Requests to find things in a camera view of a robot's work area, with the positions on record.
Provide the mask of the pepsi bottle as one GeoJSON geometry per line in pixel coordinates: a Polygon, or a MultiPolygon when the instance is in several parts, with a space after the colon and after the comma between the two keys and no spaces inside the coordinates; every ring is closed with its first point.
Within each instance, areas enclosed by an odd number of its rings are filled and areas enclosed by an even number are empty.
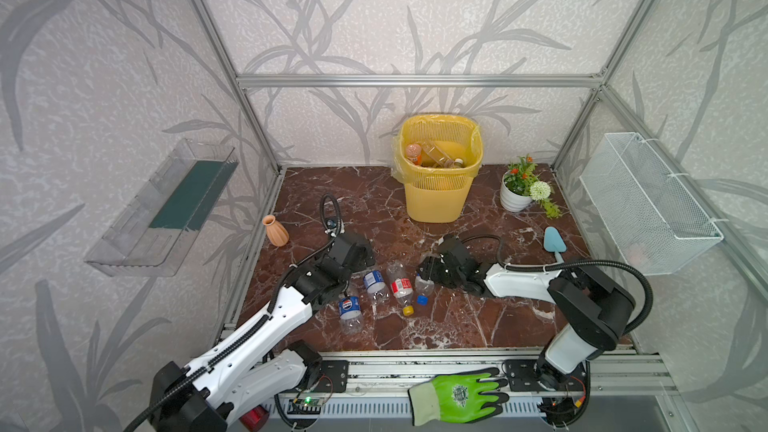
{"type": "Polygon", "coordinates": [[[340,327],[345,335],[355,335],[362,331],[363,314],[359,297],[345,296],[338,302],[340,327]]]}
{"type": "Polygon", "coordinates": [[[421,306],[427,306],[430,301],[430,296],[433,294],[435,284],[432,280],[423,278],[421,275],[416,275],[414,282],[414,290],[417,296],[417,303],[421,306]]]}
{"type": "Polygon", "coordinates": [[[366,293],[375,305],[385,305],[390,297],[388,286],[379,270],[371,270],[363,277],[366,293]]]}

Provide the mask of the clear bottle red label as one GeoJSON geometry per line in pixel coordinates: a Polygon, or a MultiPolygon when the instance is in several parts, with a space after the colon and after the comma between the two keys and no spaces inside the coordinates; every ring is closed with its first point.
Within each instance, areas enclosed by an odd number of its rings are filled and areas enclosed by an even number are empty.
{"type": "Polygon", "coordinates": [[[386,275],[398,304],[403,309],[413,308],[414,291],[405,266],[401,262],[392,262],[386,269],[386,275]]]}

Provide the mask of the yellow red label bottle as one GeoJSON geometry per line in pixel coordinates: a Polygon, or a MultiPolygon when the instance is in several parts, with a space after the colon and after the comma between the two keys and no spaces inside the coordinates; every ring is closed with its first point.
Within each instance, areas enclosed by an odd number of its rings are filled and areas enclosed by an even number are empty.
{"type": "Polygon", "coordinates": [[[435,167],[451,168],[453,166],[454,160],[436,143],[426,141],[421,144],[421,147],[422,152],[435,163],[435,167]]]}

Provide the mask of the orange cap white bottle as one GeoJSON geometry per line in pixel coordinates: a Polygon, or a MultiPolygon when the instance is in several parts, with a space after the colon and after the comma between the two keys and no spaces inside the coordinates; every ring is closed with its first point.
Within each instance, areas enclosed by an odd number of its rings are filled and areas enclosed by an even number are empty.
{"type": "Polygon", "coordinates": [[[418,143],[408,144],[404,149],[405,158],[416,166],[423,162],[423,149],[418,143]]]}

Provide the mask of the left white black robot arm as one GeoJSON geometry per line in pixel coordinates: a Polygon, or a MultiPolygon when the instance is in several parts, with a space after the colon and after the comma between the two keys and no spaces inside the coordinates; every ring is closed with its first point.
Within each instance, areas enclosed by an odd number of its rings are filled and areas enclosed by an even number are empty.
{"type": "Polygon", "coordinates": [[[269,302],[203,355],[155,374],[149,406],[127,430],[148,423],[156,431],[224,431],[268,399],[304,382],[319,354],[303,343],[276,358],[268,353],[294,329],[335,302],[351,276],[375,263],[370,241],[341,232],[292,265],[269,302]]]}

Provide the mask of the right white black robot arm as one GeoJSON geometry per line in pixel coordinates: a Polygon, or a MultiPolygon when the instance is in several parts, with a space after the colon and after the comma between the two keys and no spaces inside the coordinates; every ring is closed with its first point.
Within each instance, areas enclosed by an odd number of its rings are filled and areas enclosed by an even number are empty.
{"type": "Polygon", "coordinates": [[[481,234],[443,237],[437,253],[418,266],[434,284],[485,298],[523,298],[554,304],[567,325],[540,353],[533,374],[546,390],[556,390],[578,368],[639,327],[650,315],[653,290],[636,268],[614,260],[579,259],[541,265],[476,260],[468,243],[501,237],[481,234]]]}

